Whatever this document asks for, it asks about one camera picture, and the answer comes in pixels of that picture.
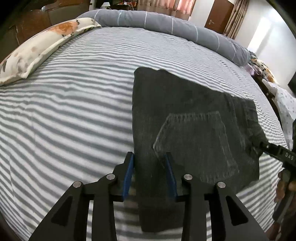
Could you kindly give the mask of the right hand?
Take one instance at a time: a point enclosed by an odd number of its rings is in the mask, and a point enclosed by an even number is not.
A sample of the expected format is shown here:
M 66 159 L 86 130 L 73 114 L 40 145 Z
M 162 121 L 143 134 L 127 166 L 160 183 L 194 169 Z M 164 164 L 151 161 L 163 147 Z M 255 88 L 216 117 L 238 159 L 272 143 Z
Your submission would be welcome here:
M 276 187 L 276 196 L 274 199 L 275 203 L 278 203 L 285 197 L 285 191 L 288 185 L 288 181 L 285 180 L 287 177 L 287 174 L 288 174 L 288 171 L 285 169 L 280 171 L 278 174 L 278 178 L 280 180 L 278 181 L 277 187 Z

